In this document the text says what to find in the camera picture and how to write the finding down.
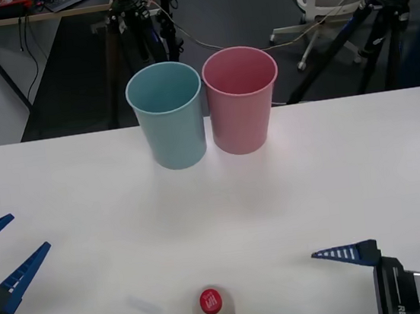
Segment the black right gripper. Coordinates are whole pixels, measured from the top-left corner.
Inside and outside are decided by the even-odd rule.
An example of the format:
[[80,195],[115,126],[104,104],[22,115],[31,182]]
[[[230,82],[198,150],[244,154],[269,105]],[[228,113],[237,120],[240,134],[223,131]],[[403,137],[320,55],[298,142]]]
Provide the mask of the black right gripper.
[[375,239],[334,246],[311,254],[311,258],[374,267],[374,287],[379,314],[420,314],[415,279],[393,257],[381,258]]

